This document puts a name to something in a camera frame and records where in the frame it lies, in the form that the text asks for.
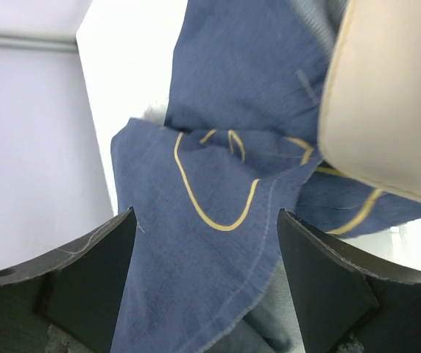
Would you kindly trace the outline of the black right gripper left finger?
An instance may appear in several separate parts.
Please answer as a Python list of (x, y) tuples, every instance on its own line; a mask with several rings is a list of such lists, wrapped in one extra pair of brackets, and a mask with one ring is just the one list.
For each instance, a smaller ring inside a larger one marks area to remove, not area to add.
[(135, 240), (128, 210), (0, 270), (0, 352), (108, 352)]

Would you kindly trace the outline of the cream white pillow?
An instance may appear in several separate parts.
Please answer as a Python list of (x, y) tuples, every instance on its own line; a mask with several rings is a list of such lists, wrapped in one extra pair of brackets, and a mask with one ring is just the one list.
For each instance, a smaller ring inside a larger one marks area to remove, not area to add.
[(350, 1), (319, 115), (342, 173), (421, 202), (421, 1)]

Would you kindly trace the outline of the blue denim pillowcase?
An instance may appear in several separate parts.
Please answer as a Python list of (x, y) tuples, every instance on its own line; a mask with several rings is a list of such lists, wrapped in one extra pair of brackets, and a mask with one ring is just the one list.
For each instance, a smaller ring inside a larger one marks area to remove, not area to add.
[(118, 208), (138, 221), (113, 352), (293, 352), (280, 210), (347, 237), (421, 218), (421, 203), (343, 176), (318, 150), (345, 7), (187, 4), (166, 113), (111, 143)]

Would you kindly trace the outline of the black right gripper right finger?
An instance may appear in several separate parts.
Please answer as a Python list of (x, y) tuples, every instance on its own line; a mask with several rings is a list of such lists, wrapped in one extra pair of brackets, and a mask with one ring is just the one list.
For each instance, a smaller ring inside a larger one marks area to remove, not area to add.
[(277, 235), (307, 352), (421, 352), (421, 271), (285, 210)]

